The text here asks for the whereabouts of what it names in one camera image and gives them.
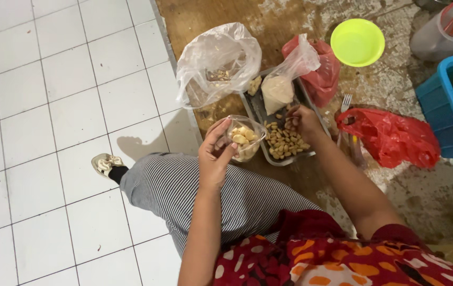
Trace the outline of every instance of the fork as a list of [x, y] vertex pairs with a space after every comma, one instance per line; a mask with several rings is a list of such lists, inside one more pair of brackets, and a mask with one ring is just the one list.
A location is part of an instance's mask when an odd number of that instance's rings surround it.
[[[351, 101], [352, 101], [352, 94], [351, 93], [345, 94], [345, 97], [343, 97], [343, 103], [341, 104], [341, 113], [344, 113], [345, 111], [348, 110], [348, 108], [350, 107], [350, 102]], [[341, 145], [341, 137], [342, 136], [343, 136], [343, 131], [339, 130], [338, 142], [337, 142], [337, 146], [338, 147]]]

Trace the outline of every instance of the beige shoe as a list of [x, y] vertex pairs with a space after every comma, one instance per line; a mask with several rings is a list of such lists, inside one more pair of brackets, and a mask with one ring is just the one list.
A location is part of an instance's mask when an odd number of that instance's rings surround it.
[[110, 180], [108, 173], [112, 170], [112, 166], [125, 166], [120, 157], [112, 156], [107, 153], [97, 155], [91, 160], [92, 167], [98, 174]]

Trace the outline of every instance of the blue plastic basket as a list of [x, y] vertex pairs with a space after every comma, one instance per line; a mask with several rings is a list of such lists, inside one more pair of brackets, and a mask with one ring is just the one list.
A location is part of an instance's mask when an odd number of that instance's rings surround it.
[[443, 60], [438, 71], [415, 89], [444, 158], [453, 158], [453, 87], [449, 74], [453, 74], [453, 56]]

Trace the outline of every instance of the green plastic bowl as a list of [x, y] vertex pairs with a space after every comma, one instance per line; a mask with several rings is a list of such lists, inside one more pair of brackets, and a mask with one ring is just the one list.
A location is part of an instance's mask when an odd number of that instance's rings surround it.
[[364, 19], [350, 19], [332, 32], [331, 47], [337, 59], [352, 67], [365, 67], [376, 62], [385, 49], [380, 28]]

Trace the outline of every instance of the red plastic bag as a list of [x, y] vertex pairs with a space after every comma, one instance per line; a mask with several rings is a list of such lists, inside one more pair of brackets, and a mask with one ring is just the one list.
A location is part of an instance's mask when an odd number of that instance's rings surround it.
[[[324, 107], [338, 89], [341, 64], [331, 46], [324, 41], [318, 40], [317, 43], [313, 43], [312, 40], [308, 40], [308, 42], [319, 53], [321, 66], [316, 71], [301, 76], [301, 79], [313, 103], [318, 107]], [[283, 57], [286, 59], [298, 45], [299, 38], [295, 36], [281, 49]]]
[[[344, 119], [354, 117], [350, 125]], [[440, 159], [440, 146], [428, 123], [387, 111], [353, 108], [336, 119], [338, 129], [359, 137], [382, 167], [394, 168], [402, 160], [432, 168]]]

